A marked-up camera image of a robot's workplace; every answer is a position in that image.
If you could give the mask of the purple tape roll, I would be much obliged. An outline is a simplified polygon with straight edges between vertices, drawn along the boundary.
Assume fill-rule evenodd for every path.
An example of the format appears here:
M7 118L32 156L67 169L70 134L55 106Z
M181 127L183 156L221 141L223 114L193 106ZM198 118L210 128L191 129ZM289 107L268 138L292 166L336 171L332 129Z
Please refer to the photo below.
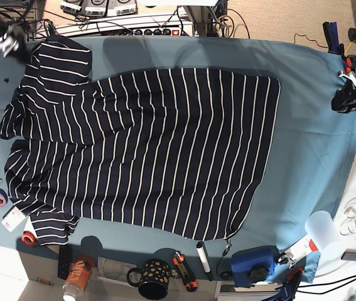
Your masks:
M8 196L6 192L0 188L0 207L7 205L8 203Z

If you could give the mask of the translucent plastic cup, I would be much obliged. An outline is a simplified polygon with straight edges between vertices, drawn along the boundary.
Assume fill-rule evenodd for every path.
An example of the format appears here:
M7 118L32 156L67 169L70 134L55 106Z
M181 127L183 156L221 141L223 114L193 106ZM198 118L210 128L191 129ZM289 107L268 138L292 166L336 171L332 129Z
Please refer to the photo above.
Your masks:
M307 219L305 230L324 260L336 260L345 251L342 237L329 212L314 212Z

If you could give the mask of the white packaged card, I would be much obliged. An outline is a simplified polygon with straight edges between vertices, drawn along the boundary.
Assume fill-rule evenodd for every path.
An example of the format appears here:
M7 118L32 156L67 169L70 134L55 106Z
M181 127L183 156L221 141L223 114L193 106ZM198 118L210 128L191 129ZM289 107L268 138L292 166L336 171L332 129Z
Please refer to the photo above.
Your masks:
M10 233L18 227L26 219L26 215L19 210L16 206L13 206L4 216L1 224Z

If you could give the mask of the teal table cloth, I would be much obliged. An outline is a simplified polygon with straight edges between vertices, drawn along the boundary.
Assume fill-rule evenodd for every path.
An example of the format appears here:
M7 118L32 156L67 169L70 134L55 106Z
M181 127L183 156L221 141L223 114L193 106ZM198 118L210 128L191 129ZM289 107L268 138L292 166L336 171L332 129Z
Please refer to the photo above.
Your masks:
M75 41L92 50L89 78L94 80L147 68L207 66L279 79L281 95L264 179L233 236L231 254L267 245L286 249L306 233L312 212L337 212L356 153L356 112L331 110L333 95L343 84L337 76L339 56L291 43L243 39L123 36ZM0 55L0 121L24 68ZM0 139L0 177L13 141ZM22 246L23 225L12 233L5 229L1 221L11 206L0 207L0 246L55 258L44 247ZM195 241L161 230L81 219L69 243L75 255L93 253L133 263L177 249L191 256L195 275L204 276Z

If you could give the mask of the white black marker pen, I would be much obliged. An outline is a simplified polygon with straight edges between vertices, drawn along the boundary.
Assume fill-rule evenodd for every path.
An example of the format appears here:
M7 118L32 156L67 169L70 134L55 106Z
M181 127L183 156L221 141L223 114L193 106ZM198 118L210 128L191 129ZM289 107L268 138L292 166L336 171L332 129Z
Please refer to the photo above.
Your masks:
M197 245L196 245L196 249L197 249L198 257L199 257L199 259L201 261L203 270L206 273L208 280L209 281L213 281L212 271L211 271L211 268L210 268L210 264L208 262L208 257L207 257L207 254L206 254L205 247L204 247L203 243L202 242L198 242Z

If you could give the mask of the black remote control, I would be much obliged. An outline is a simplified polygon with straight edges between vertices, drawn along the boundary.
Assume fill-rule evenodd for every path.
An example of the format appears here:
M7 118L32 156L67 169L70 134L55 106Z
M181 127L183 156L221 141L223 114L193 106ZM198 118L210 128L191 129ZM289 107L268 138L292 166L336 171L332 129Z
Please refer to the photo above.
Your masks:
M72 249L67 245L62 245L58 253L58 270L57 276L62 280L66 280L70 271L70 263L72 260Z

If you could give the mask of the white red card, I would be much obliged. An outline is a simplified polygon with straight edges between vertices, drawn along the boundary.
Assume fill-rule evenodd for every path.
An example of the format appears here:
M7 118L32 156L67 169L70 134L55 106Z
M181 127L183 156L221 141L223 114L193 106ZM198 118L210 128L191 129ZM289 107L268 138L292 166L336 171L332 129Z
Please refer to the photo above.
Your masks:
M286 249L280 256L278 262L285 264L293 263L302 260L313 251L318 251L310 235L305 235L295 244Z

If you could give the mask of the orange drink bottle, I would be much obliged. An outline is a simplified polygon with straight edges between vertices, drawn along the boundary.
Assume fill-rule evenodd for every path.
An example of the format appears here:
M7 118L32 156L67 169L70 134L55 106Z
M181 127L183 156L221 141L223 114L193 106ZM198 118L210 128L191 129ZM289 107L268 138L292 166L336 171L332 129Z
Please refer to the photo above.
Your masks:
M64 301L76 301L84 294L94 267L94 260L87 255L75 260L62 287Z

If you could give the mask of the red tape roll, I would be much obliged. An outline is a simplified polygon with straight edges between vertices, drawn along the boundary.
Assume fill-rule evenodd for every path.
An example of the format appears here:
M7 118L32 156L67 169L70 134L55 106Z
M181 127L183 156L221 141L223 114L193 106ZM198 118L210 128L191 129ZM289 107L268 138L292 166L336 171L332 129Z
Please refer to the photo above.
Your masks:
M32 247L39 245L37 238L32 232L29 231L24 231L22 236L21 236L21 241L23 242L24 245Z

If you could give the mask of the navy white striped t-shirt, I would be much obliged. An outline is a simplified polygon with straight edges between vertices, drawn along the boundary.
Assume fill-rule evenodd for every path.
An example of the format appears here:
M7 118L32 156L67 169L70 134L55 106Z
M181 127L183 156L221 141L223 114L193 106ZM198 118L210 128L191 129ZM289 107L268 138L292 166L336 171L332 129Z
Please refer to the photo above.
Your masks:
M38 242L66 244L80 218L235 235L264 177L279 80L162 68L93 81L91 68L88 48L43 40L0 123L8 198Z

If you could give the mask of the black mug with yellow leaves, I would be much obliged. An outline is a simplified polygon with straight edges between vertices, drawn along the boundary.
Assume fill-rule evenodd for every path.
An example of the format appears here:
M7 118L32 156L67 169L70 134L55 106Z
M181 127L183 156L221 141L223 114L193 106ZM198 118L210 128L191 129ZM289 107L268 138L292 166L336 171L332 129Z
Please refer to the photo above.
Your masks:
M133 282L132 273L139 274L139 281ZM127 272L128 284L138 289L139 294L148 300L162 300L168 294L171 268L163 260L150 259L142 268L132 268Z

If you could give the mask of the orange black clamp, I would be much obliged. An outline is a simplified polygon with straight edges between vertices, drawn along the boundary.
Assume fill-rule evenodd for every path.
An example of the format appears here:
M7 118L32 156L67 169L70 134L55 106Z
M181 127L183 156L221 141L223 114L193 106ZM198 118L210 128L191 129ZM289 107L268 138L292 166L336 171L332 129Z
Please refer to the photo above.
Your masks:
M349 55L345 59L345 71L356 73L356 55Z

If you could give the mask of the orange black utility knife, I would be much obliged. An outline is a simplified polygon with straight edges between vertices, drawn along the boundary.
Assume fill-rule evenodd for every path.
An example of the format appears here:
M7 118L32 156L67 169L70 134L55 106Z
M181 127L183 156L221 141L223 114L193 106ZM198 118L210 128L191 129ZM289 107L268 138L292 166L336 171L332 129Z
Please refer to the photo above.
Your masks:
M175 251L173 255L173 263L176 267L180 278L182 279L183 285L187 292L195 292L198 288L198 283L196 277L192 270L190 269L184 254L180 251Z

